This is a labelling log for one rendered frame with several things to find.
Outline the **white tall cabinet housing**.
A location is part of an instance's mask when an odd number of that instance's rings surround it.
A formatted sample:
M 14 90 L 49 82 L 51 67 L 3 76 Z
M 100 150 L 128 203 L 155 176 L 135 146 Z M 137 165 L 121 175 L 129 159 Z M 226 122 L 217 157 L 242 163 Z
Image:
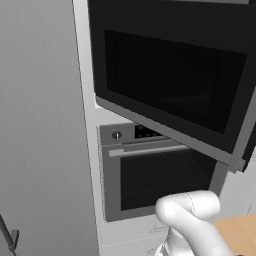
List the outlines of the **white tall cabinet housing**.
M 99 143 L 97 127 L 104 124 L 128 123 L 128 120 L 111 114 L 108 110 L 97 107 L 93 87 L 91 42 L 89 29 L 88 0 L 73 0 L 75 28 L 77 33 L 78 56 L 83 92 L 88 153 L 93 189 L 94 212 L 99 244 L 99 253 L 102 254 L 101 225 L 104 220 L 104 208 L 102 206 L 102 187 L 99 159 Z

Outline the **white drawer front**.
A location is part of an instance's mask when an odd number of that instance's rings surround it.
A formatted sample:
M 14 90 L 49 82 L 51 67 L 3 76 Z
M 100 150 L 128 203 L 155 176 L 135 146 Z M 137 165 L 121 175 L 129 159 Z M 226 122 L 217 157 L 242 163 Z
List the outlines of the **white drawer front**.
M 150 237 L 102 248 L 101 256 L 154 256 L 165 236 Z
M 157 219 L 156 215 L 104 223 L 100 228 L 102 245 L 110 246 L 138 241 L 144 238 L 165 235 L 168 232 L 150 233 L 150 229 L 154 226 L 167 227 Z

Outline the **grey fridge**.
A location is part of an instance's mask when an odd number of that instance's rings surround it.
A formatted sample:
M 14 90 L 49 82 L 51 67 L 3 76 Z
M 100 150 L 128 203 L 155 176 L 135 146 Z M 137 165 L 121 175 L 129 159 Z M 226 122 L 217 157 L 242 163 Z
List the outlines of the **grey fridge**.
M 17 256 L 99 256 L 72 0 L 0 0 L 0 214 Z

